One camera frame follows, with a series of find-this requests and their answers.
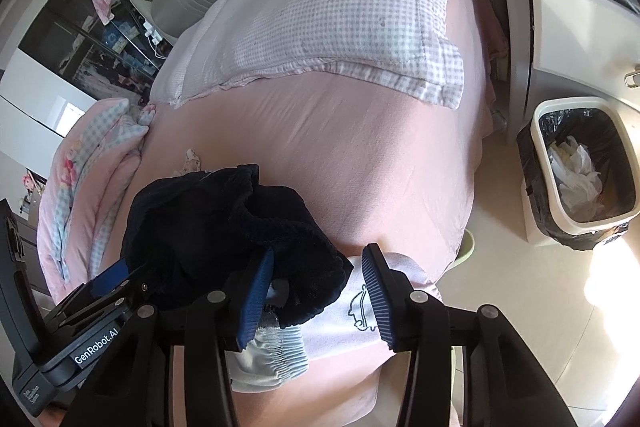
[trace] fitted sheet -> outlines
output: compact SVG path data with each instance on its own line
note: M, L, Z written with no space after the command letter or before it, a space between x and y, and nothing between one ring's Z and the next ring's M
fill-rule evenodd
M133 197L178 171L191 148L203 169L257 163L261 184L297 190L345 255L377 242L383 251L415 259L436 282L460 245L481 139L490 131L488 61L506 52L488 0L448 0L447 37L464 62L457 110L321 72L256 80L180 108L159 104L102 267L119 257ZM175 383L182 375L180 356L177 350ZM315 360L305 375L275 391L236 394L241 425L335 427L354 421L375 404L379 368L390 356L376 344ZM175 388L179 417L182 390Z

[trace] ribbed blue pad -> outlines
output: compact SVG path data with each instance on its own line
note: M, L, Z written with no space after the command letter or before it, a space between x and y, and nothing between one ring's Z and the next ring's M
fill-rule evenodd
M367 285L373 314L376 316L380 337L389 347L392 347L395 342L395 336L391 328L391 307L384 288L380 284L378 268L373 263L371 254L367 249L362 253L362 274Z
M272 275L273 250L269 249L262 256L254 281L240 310L240 324L236 339L241 349L244 349L255 336L255 330L258 327L258 322L260 322L264 300L271 284Z

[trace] metal handle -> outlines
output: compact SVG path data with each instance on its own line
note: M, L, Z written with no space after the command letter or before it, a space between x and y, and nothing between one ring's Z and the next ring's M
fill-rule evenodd
M629 89L640 87L640 84L636 83L636 75L640 75L640 64L636 64L636 69L625 75L625 86Z

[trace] beige floor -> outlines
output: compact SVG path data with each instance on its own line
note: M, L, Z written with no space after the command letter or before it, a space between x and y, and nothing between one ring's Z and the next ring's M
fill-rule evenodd
M438 282L450 306L497 305L556 384L579 427L601 426L640 374L640 223L596 252L526 242L516 146L484 141L468 224L476 250ZM462 415L462 369L454 404Z

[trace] silver bolt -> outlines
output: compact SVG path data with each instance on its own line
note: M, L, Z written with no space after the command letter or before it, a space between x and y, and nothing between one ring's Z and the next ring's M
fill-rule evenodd
M411 293L409 293L409 298L413 302L422 303L422 302L427 302L429 300L429 294L427 292L423 292L422 290L414 290Z
M138 317L140 317L141 319L148 319L154 313L156 313L156 310L150 304L145 304L138 308Z
M484 315L488 319L495 319L498 317L498 315L500 315L498 308L491 305L482 306L482 309L480 310L480 312L482 315Z
M211 304L216 304L218 302L222 302L226 299L226 294L220 290L214 290L207 295L207 301Z

